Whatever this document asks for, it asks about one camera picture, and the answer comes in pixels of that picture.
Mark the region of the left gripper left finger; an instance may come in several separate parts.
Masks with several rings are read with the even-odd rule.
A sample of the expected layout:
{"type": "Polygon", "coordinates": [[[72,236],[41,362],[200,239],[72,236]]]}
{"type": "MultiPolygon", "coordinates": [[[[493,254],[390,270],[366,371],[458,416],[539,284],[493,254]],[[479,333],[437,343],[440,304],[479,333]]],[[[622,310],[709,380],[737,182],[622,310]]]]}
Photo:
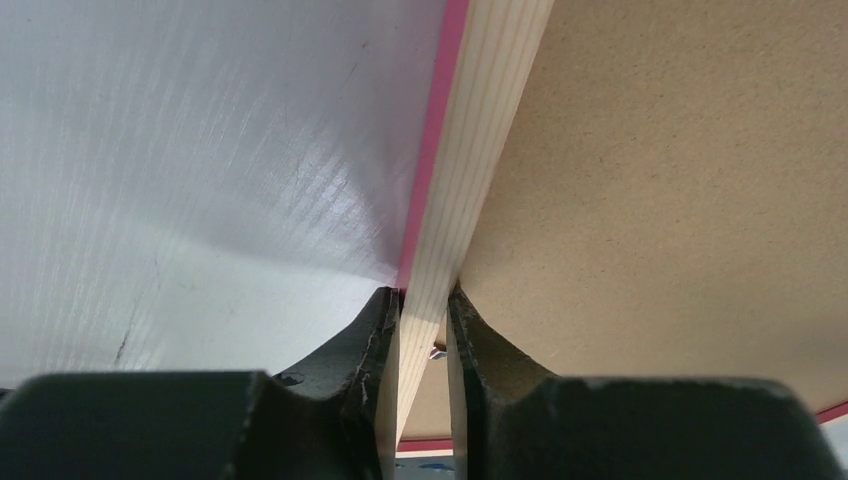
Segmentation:
{"type": "Polygon", "coordinates": [[[401,295],[282,372],[49,374],[1,397],[5,479],[389,479],[401,295]]]}

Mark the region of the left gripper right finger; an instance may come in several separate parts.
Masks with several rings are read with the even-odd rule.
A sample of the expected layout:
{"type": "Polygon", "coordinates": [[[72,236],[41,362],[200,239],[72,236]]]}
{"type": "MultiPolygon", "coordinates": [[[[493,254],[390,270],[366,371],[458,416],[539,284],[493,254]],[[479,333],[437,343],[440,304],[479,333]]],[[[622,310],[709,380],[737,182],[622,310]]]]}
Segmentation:
{"type": "Polygon", "coordinates": [[[842,479],[813,414],[781,383],[560,376],[448,298],[460,479],[842,479]]]}

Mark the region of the pink photo frame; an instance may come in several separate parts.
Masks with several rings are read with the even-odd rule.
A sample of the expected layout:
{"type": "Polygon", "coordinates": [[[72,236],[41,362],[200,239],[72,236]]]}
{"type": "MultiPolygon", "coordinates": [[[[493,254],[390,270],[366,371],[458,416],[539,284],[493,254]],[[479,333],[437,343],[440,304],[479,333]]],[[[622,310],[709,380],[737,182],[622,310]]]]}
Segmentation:
{"type": "Polygon", "coordinates": [[[450,1],[439,40],[408,445],[458,478],[455,289],[557,375],[768,380],[846,424],[845,2],[450,1]]]}

